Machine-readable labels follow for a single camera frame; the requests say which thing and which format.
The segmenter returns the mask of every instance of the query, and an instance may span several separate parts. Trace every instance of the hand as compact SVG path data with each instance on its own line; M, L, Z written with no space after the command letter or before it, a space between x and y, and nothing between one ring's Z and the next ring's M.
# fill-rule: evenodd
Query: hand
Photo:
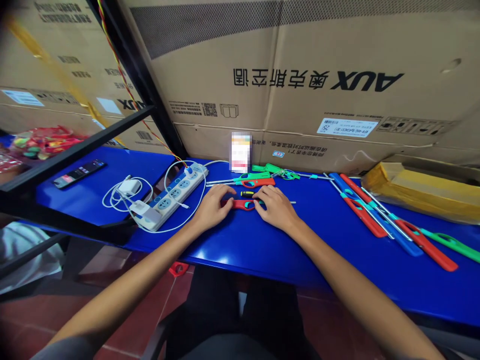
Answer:
M212 186L201 201L191 223L199 226L201 231L211 229L215 225L218 225L225 219L234 205L234 199L231 197L223 207L220 206L220 200L222 200L226 193L235 195L237 192L232 187L223 184Z
M302 223L290 200L277 187L272 185L262 186L253 195L253 199L263 200L266 205L266 210L264 210L257 200L253 201L261 218L284 232L288 232L288 230Z

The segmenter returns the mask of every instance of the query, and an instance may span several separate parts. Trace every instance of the black smartphone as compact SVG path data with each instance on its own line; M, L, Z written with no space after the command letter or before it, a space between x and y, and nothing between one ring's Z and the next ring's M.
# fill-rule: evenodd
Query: black smartphone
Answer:
M65 189L66 187L75 184L76 182L96 172L98 169L105 167L106 165L107 164L105 162L100 160L93 160L87 162L85 165L80 166L78 169L70 171L63 176L56 178L53 181L53 185L55 185L58 189Z

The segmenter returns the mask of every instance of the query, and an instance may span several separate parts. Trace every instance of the white power strip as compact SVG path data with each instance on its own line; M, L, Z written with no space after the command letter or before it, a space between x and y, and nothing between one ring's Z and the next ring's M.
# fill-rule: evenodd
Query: white power strip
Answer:
M178 209L179 203L183 203L186 198L195 190L195 188L204 181L202 172L207 176L208 169L200 164L193 163L190 166L194 172L191 178L187 178L185 173L181 171L178 176L171 182L166 190L162 191L152 202L150 207L161 214L160 222L151 222L145 217L135 216L135 221L145 229L156 232L168 218Z

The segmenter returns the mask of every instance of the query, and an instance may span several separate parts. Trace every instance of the person's left hand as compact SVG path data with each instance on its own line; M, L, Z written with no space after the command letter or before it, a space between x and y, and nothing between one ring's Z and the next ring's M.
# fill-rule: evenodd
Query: person's left hand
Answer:
M231 197L223 207L220 206L220 201L226 193L235 195L237 192L232 187L224 184L212 186L201 201L198 210L191 219L191 223L194 223L202 231L205 231L213 228L225 219L234 205L234 199Z

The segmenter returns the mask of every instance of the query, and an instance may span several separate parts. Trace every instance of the metal rack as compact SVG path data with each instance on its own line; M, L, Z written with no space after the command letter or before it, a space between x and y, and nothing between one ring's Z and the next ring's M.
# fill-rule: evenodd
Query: metal rack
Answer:
M97 1L86 1L95 13L100 26L101 18ZM145 107L89 137L82 143L46 160L41 165L20 174L12 181L0 186L0 213L44 225L59 232L121 246L124 245L131 236L131 231L128 231L126 228L128 226L131 227L132 222L127 220L105 226L97 226L74 216L40 205L36 203L31 196L28 196L28 193L31 194L36 186L66 166L81 159L86 154L91 153L93 150L99 148L107 141L115 138L148 116L153 119L168 147L183 159L188 156L117 1L107 0L102 3L102 6L112 45L140 95L141 101L145 104ZM58 241L49 241L48 244L53 246L57 242ZM41 254L47 248L45 248L45 244L43 246L36 246L24 256L20 256L20 259L15 259L14 266L11 263L4 264L8 267L8 273L18 269L18 267ZM4 269L5 266L0 266L0 277L1 275L5 275L3 272L3 270L6 270Z

